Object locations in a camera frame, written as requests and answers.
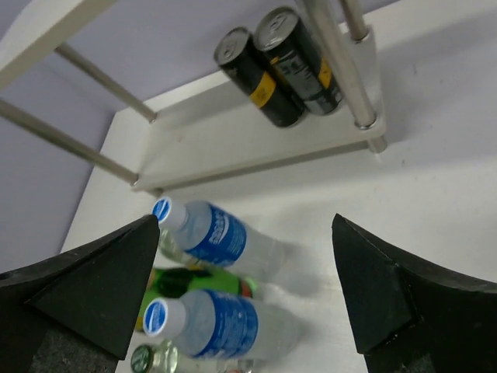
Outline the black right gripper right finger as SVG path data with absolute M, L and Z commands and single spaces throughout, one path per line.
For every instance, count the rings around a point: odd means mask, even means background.
M 494 372 L 496 284 L 411 254 L 336 214 L 335 265 L 369 372 Z

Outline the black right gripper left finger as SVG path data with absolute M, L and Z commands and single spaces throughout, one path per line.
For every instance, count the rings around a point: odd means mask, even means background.
M 114 372 L 155 259 L 145 215 L 78 248 L 1 275 L 3 372 Z

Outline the green glass bottle yellow label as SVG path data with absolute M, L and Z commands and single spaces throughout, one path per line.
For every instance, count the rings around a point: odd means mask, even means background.
M 188 291 L 224 291 L 246 298 L 255 298 L 257 283 L 250 277 L 240 277 L 224 269 L 203 267 L 153 267 L 138 313 L 134 330 L 143 332 L 145 309 L 156 298 L 180 298 Z

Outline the blue label water bottle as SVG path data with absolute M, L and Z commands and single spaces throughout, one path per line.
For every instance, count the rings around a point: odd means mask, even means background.
M 273 361 L 296 347 L 303 324 L 286 309 L 257 299 L 195 290 L 151 301 L 143 330 L 189 357 Z
M 269 281 L 283 266 L 287 248 L 233 214 L 205 200 L 156 200 L 151 213 L 186 254 L 216 267 Z

